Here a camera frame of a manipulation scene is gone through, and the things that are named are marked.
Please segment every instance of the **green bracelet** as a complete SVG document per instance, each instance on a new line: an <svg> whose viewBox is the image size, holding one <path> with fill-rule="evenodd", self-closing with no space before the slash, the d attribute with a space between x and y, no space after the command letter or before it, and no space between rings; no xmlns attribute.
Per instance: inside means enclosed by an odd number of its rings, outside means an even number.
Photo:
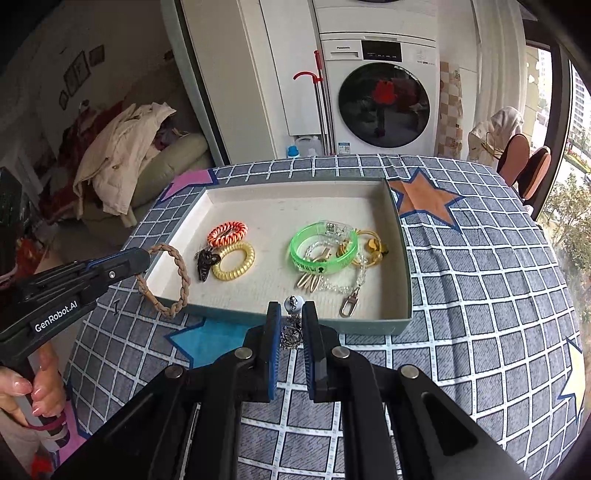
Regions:
<svg viewBox="0 0 591 480"><path fill-rule="evenodd" d="M297 251L299 247L301 247L301 244L306 239L317 235L328 236L329 238L337 239L340 242L348 240L347 250L342 256L335 257L333 260L328 260L326 262L313 262L300 257ZM290 242L290 254L295 266L300 270L315 275L331 275L342 270L353 261L357 254L357 247L357 233L354 228L351 228L344 223L318 222L308 225L296 233Z"/></svg>

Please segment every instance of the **picture frame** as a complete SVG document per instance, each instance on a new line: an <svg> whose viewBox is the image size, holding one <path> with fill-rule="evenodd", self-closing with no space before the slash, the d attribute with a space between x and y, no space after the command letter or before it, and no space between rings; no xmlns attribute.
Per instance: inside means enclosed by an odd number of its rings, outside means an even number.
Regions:
<svg viewBox="0 0 591 480"><path fill-rule="evenodd" d="M65 90L62 90L60 93L60 106L62 110L66 110L67 106L68 106L68 100L70 99L70 97L68 97L68 94L66 93Z"/></svg>
<svg viewBox="0 0 591 480"><path fill-rule="evenodd" d="M82 84L90 77L90 69L86 61L86 55L82 50L70 64L64 74L64 82L68 95L73 97Z"/></svg>
<svg viewBox="0 0 591 480"><path fill-rule="evenodd" d="M88 77L90 77L90 69L88 67L88 62L86 61L86 54L84 50L82 50L78 56L72 62L74 66L74 70L76 72L76 78L78 78L78 88L87 81Z"/></svg>
<svg viewBox="0 0 591 480"><path fill-rule="evenodd" d="M74 70L74 65L70 65L64 74L64 82L66 82L66 89L68 95L70 97L74 96L74 94L78 91L78 77L76 76L76 71Z"/></svg>
<svg viewBox="0 0 591 480"><path fill-rule="evenodd" d="M95 67L105 61L105 46L99 45L88 52L88 63L91 67Z"/></svg>

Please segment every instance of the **chair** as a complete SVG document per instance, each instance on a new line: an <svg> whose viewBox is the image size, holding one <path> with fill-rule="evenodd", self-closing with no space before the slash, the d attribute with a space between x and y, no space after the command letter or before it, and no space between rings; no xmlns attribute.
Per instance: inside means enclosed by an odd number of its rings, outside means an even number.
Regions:
<svg viewBox="0 0 591 480"><path fill-rule="evenodd" d="M529 200L548 173L551 154L548 147L541 147L530 157L527 165L517 177L519 196Z"/></svg>
<svg viewBox="0 0 591 480"><path fill-rule="evenodd" d="M513 135L499 158L497 172L511 187L530 160L530 142L523 134Z"/></svg>

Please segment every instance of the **yellow elastic band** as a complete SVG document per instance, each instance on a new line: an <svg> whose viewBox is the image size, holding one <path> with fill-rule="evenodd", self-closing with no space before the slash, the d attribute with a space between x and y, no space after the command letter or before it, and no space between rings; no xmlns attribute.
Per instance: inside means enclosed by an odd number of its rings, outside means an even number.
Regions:
<svg viewBox="0 0 591 480"><path fill-rule="evenodd" d="M244 253L246 253L246 258L244 259L244 262L238 268L235 268L234 270L229 272L224 272L220 268L222 262L217 263L212 267L212 273L216 276L216 278L223 281L234 280L240 277L241 275L244 275L248 271L248 269L252 267L252 264L255 262L255 249L248 242L239 241L235 244L227 245L223 247L218 252L218 254L220 257L222 257L223 260L223 258L226 255L228 255L228 253L233 252L234 250L242 250Z"/></svg>

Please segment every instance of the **tablecloth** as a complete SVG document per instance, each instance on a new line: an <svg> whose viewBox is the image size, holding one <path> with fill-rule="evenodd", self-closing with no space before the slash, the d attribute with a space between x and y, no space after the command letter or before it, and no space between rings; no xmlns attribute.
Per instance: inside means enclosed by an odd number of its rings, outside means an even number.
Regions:
<svg viewBox="0 0 591 480"><path fill-rule="evenodd" d="M211 171L225 186L312 177L386 178L410 262L404 333L341 335L341 343L378 365L415 364L532 478L546 478L582 426L583 357L554 252L515 192L488 167L441 158L340 155ZM126 247L165 242L203 188L177 180ZM160 316L134 284L111 287L76 339L65 376L81 434L166 365L189 366L178 346L203 319ZM282 352L277 399L245 404L242 422L241 479L344 476L340 404L308 400L301 350Z"/></svg>

